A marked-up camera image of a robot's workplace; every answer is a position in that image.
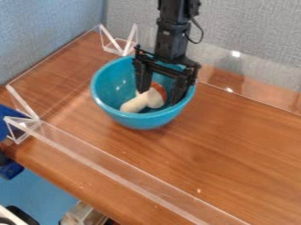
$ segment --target black cable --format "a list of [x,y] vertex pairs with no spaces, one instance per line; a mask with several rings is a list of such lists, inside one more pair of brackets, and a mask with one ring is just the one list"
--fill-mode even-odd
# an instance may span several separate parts
[[185,36],[186,36],[186,38],[189,39],[189,41],[190,41],[191,43],[194,43],[195,45],[198,45],[198,44],[202,42],[202,40],[204,40],[204,29],[202,29],[202,27],[201,27],[198,21],[197,21],[194,18],[191,19],[191,22],[193,22],[193,24],[195,25],[195,27],[201,30],[201,38],[200,38],[200,41],[193,40],[193,39],[190,38],[190,36],[189,36],[186,33],[185,33]]
[[16,225],[15,222],[12,222],[10,219],[0,217],[0,223],[6,225]]

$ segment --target floor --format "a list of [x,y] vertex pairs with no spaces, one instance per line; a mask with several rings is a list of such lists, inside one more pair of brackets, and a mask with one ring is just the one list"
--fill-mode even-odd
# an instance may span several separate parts
[[12,180],[0,178],[0,205],[18,206],[42,225],[55,225],[78,199],[26,170]]

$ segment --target bowl rim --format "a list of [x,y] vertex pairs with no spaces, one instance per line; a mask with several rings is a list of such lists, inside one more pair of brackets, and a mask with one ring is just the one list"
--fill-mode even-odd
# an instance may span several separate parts
[[91,81],[91,85],[90,85],[90,89],[91,89],[91,94],[92,94],[92,99],[95,101],[95,103],[98,104],[98,106],[109,113],[127,118],[127,119],[147,119],[147,118],[157,118],[162,115],[166,115],[169,113],[174,113],[175,111],[181,110],[183,108],[183,106],[189,103],[189,101],[191,100],[194,93],[195,93],[195,89],[197,89],[197,85],[190,86],[189,92],[186,97],[173,106],[169,107],[161,111],[157,112],[149,112],[149,113],[131,113],[131,112],[122,112],[121,110],[114,109],[113,107],[110,107],[109,105],[106,105],[103,103],[103,101],[101,100],[101,98],[98,97],[96,94],[96,79],[99,77],[99,75],[103,73],[103,71],[115,63],[127,60],[129,58],[133,58],[133,55],[130,56],[125,56],[121,57],[113,61],[110,61],[103,67],[101,67],[101,69],[94,73],[92,76],[92,81]]

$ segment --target teal plastic bowl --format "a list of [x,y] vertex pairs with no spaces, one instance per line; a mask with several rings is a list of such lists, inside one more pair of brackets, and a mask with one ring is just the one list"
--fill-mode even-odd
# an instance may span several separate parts
[[[122,125],[134,129],[153,129],[166,125],[179,115],[194,96],[195,85],[190,87],[186,97],[174,106],[167,103],[161,109],[147,108],[141,113],[121,112],[122,104],[135,97],[137,91],[131,59],[131,56],[122,57],[98,70],[91,82],[92,98],[98,106]],[[167,66],[182,70],[179,65]],[[163,85],[170,97],[174,79],[154,73],[153,81]]]

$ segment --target clear acrylic barrier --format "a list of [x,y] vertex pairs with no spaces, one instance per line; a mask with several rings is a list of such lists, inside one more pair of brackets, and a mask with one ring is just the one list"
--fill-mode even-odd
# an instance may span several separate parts
[[[193,223],[248,224],[198,198],[200,189],[191,194],[151,175],[139,159],[129,163],[131,156],[126,155],[131,152],[130,147],[119,149],[121,153],[111,146],[110,139],[117,138],[114,132],[119,131],[110,130],[113,121],[102,119],[105,114],[92,102],[90,82],[95,71],[117,57],[102,51],[98,26],[7,85],[16,99],[16,109],[31,115],[34,122],[39,117],[39,126],[23,126],[24,121],[15,118],[6,118],[6,122]],[[201,71],[202,83],[292,113],[298,112],[297,92],[213,66],[205,65]]]

